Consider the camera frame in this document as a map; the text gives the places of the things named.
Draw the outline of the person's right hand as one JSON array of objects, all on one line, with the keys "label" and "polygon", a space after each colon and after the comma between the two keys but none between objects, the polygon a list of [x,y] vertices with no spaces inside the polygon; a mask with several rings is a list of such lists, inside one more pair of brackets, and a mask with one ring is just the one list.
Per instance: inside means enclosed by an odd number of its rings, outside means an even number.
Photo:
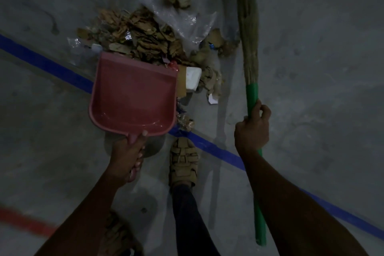
[{"label": "person's right hand", "polygon": [[236,123],[234,131],[235,147],[243,162],[257,156],[258,151],[270,139],[270,108],[262,103],[260,119],[251,119],[245,116],[241,122]]}]

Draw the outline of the person's left hand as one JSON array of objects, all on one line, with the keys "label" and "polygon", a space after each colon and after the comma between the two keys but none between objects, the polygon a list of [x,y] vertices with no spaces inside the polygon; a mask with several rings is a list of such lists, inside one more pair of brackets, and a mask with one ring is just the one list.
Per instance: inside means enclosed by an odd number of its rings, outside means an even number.
[{"label": "person's left hand", "polygon": [[133,148],[127,138],[113,144],[105,175],[118,188],[136,179],[142,167],[144,148]]}]

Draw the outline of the pink plastic dustpan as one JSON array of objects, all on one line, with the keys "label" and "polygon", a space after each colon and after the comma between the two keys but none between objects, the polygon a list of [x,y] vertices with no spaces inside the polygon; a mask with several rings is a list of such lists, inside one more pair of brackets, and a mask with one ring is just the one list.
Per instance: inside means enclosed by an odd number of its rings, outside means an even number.
[{"label": "pink plastic dustpan", "polygon": [[128,145],[143,131],[164,135],[175,125],[176,84],[176,70],[102,52],[89,118],[101,130],[125,136]]}]

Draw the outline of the grass broom with green handle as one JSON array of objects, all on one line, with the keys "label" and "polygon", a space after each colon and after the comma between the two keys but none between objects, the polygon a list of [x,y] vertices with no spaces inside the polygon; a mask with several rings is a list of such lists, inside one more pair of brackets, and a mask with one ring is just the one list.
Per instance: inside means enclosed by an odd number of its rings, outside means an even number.
[{"label": "grass broom with green handle", "polygon": [[243,69],[246,84],[248,117],[258,100],[258,33],[257,0],[237,0],[237,16],[243,51]]}]

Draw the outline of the person's left forearm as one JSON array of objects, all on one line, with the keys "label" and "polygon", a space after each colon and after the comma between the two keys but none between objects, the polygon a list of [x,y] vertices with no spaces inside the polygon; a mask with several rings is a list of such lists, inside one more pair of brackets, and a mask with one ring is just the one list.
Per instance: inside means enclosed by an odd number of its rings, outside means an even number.
[{"label": "person's left forearm", "polygon": [[105,171],[34,256],[97,256],[114,197],[126,178]]}]

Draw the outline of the person's right forearm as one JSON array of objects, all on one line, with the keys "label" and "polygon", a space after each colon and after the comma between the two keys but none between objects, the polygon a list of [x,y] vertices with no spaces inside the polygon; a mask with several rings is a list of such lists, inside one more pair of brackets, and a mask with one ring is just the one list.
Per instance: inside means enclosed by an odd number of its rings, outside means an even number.
[{"label": "person's right forearm", "polygon": [[256,150],[237,151],[280,256],[369,256],[341,223]]}]

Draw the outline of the crumpled clear plastic wrapper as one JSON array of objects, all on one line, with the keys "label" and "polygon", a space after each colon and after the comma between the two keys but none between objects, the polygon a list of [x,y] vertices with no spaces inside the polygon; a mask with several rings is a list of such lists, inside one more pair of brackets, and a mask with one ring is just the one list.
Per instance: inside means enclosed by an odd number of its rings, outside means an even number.
[{"label": "crumpled clear plastic wrapper", "polygon": [[195,122],[187,113],[180,113],[176,116],[178,127],[185,131],[191,132],[195,127]]}]

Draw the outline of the tan sandal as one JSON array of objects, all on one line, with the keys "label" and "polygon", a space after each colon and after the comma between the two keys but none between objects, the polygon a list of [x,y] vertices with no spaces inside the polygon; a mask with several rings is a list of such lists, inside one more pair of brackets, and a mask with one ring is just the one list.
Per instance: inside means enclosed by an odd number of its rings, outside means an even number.
[{"label": "tan sandal", "polygon": [[170,149],[169,186],[186,184],[194,187],[198,177],[199,154],[194,143],[179,137]]},{"label": "tan sandal", "polygon": [[97,256],[144,256],[129,223],[110,210]]}]

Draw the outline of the blue floor tape line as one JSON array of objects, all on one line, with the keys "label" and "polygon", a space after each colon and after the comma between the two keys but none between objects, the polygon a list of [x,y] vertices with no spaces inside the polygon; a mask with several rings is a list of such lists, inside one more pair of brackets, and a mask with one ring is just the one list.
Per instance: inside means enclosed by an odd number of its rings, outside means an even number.
[{"label": "blue floor tape line", "polygon": [[[80,89],[86,93],[91,94],[93,88],[93,82],[80,74],[54,62],[53,60],[46,58],[45,56],[38,54],[21,44],[16,43],[12,39],[0,34],[0,49],[4,50],[8,54],[15,56],[16,58],[34,66],[48,74]],[[193,133],[179,130],[177,127],[172,128],[169,134],[175,137],[188,137],[195,144],[196,147],[202,151],[213,155],[214,157],[240,169],[245,170],[244,165],[240,160],[240,157],[222,148],[219,148],[216,144],[209,142],[203,137]],[[357,229],[372,235],[378,239],[384,241],[384,230],[380,229],[367,221],[349,213],[346,210],[339,208],[336,205],[329,203],[328,201],[321,199],[320,197],[301,189],[304,193],[309,195],[320,206],[322,206],[332,216],[345,221],[346,223],[353,225]]]}]

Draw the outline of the white foam block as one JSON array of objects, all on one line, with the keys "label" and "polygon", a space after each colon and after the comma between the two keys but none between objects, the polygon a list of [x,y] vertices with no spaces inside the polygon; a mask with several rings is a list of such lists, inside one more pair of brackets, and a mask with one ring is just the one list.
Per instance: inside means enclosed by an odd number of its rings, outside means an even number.
[{"label": "white foam block", "polygon": [[185,86],[187,92],[195,91],[199,85],[202,69],[199,67],[186,67]]}]

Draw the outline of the person's dark trouser leg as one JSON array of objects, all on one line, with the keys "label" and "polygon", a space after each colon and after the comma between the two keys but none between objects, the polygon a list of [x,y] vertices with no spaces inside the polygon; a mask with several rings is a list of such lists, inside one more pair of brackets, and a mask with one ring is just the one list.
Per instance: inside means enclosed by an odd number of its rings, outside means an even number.
[{"label": "person's dark trouser leg", "polygon": [[181,184],[172,188],[172,207],[178,256],[221,256],[188,185]]}]

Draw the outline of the pile of dry brown leaves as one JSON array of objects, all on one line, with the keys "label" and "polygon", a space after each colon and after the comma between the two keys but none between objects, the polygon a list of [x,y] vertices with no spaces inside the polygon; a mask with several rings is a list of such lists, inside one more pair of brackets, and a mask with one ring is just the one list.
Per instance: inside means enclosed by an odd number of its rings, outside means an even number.
[{"label": "pile of dry brown leaves", "polygon": [[113,52],[128,58],[153,65],[162,65],[181,71],[182,66],[199,67],[202,75],[195,92],[203,88],[219,100],[223,78],[215,62],[211,61],[211,50],[219,58],[230,56],[238,42],[226,40],[220,29],[213,27],[200,43],[197,51],[187,55],[180,38],[169,25],[161,25],[155,15],[141,5],[133,12],[120,9],[99,10],[92,25],[77,28],[76,38],[68,38],[73,55],[99,55],[102,51]]}]

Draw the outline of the clear plastic bag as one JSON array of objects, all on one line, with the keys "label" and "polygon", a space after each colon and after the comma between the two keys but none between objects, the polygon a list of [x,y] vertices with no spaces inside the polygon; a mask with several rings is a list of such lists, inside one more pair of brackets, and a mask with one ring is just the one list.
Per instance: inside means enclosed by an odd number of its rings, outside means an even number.
[{"label": "clear plastic bag", "polygon": [[205,0],[137,0],[155,15],[161,25],[169,25],[180,38],[187,55],[200,48],[218,19],[218,12]]}]

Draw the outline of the red floor tape line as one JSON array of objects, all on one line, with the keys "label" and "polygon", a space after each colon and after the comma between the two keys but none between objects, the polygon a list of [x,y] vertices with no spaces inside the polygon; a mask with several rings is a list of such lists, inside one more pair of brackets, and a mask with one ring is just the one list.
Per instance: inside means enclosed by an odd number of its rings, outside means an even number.
[{"label": "red floor tape line", "polygon": [[57,229],[56,226],[42,220],[27,216],[8,207],[0,205],[0,223],[28,232],[30,234],[49,238]]}]

